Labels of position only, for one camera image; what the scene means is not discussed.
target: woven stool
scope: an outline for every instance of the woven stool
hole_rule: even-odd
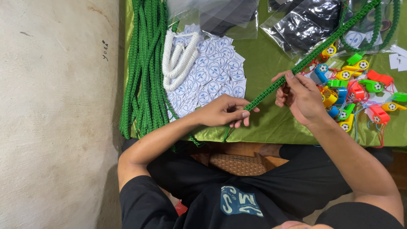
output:
[[[257,176],[267,171],[264,158],[259,153],[254,153],[254,157],[212,154],[209,163],[237,176]]]

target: person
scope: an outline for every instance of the person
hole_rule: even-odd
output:
[[[385,152],[359,146],[327,114],[311,79],[285,75],[276,104],[286,104],[321,147],[274,145],[263,155],[289,160],[259,176],[234,176],[206,167],[192,157],[168,150],[200,125],[239,128],[249,125],[249,102],[223,94],[204,107],[124,145],[118,162],[122,227],[136,228],[273,228],[402,229],[403,205],[383,164]],[[188,207],[178,216],[159,186]],[[315,226],[302,218],[346,193],[354,201],[323,212]]]

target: white paracord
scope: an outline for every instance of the white paracord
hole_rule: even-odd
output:
[[[189,37],[192,36],[188,46],[184,49],[182,43],[175,46],[173,55],[170,59],[171,48],[173,46],[174,37]],[[164,74],[164,89],[174,91],[188,75],[190,68],[198,58],[198,50],[196,48],[199,40],[197,32],[176,35],[171,30],[167,31],[164,43],[164,52],[162,54],[162,73]]]

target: foot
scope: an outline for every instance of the foot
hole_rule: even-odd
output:
[[[282,144],[274,144],[274,143],[267,143],[262,146],[259,150],[261,156],[273,156],[273,157],[280,157],[280,148]]]

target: white wall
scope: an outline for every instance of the white wall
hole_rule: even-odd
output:
[[[120,227],[120,4],[0,0],[1,229]]]

